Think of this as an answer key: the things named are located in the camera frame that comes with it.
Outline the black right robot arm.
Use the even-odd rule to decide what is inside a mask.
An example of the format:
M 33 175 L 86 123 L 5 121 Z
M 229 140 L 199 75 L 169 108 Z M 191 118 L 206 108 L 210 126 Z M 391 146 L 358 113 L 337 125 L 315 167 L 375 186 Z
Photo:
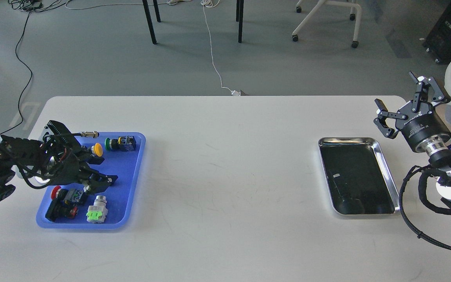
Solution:
M 451 245 L 420 231 L 403 209 L 406 184 L 421 172 L 418 184 L 421 203 L 437 214 L 451 215 L 451 132 L 435 110 L 440 104 L 451 102 L 451 97 L 435 78 L 416 76 L 413 72 L 409 75 L 417 86 L 412 100 L 392 112 L 382 100 L 376 99 L 378 110 L 374 124 L 383 136 L 394 139 L 401 133 L 413 152 L 428 154 L 428 165 L 411 167 L 403 179 L 399 191 L 400 212 L 406 225 L 419 239 L 451 251 Z

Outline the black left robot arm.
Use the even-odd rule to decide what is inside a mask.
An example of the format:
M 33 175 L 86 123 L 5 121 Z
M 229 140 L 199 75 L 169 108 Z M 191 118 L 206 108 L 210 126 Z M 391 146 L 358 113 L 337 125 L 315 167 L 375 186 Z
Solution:
M 82 146 L 77 136 L 97 138 L 99 133 L 72 133 L 64 124 L 50 120 L 41 140 L 1 135 L 0 201 L 15 191 L 9 181 L 16 171 L 34 189 L 78 183 L 84 186 L 86 194 L 106 191 L 118 177 L 91 168 L 92 164 L 104 162 L 102 146 L 98 143 L 91 148 Z

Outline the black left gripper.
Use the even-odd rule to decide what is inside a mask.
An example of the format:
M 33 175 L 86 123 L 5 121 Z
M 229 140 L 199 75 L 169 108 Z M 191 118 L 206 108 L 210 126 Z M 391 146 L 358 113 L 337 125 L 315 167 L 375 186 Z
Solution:
M 82 148 L 79 157 L 65 150 L 60 156 L 52 156 L 45 167 L 47 185 L 65 185 L 79 183 L 87 186 L 87 192 L 104 192 L 118 179 L 118 175 L 104 175 L 90 168 L 100 165 L 104 157 L 91 155 L 89 148 Z

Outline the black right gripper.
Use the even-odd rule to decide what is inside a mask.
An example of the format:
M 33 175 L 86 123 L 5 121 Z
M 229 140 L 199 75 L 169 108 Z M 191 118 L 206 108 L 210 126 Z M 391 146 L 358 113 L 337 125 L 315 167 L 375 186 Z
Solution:
M 451 138 L 451 132 L 435 111 L 438 105 L 450 102 L 451 97 L 437 79 L 417 76 L 412 71 L 408 75 L 417 88 L 412 100 L 399 110 L 388 111 L 382 100 L 374 99 L 378 130 L 389 139 L 401 133 L 413 152 L 433 153 Z

